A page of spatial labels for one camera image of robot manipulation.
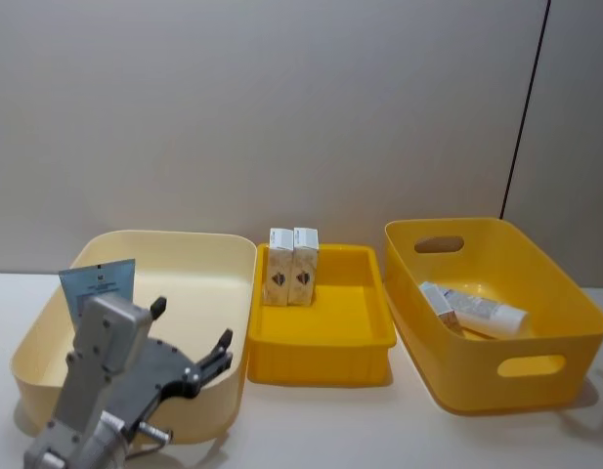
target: cream tube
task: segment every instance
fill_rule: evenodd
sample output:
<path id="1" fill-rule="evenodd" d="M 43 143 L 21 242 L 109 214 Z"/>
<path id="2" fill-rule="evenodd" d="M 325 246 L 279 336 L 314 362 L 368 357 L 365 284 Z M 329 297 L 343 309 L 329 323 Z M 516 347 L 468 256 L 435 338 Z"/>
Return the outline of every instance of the cream tube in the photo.
<path id="1" fill-rule="evenodd" d="M 528 315 L 523 310 L 442 286 L 440 290 L 462 327 L 499 339 L 516 337 L 527 327 Z"/>

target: wall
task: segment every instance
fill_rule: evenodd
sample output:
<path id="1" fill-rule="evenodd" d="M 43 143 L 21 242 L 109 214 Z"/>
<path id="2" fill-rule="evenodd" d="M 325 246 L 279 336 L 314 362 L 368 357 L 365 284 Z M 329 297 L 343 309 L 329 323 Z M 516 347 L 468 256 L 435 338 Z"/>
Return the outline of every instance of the wall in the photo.
<path id="1" fill-rule="evenodd" d="M 505 218 L 603 286 L 603 1 L 551 4 Z"/>
<path id="2" fill-rule="evenodd" d="M 499 213 L 545 2 L 0 0 L 0 270 Z"/>

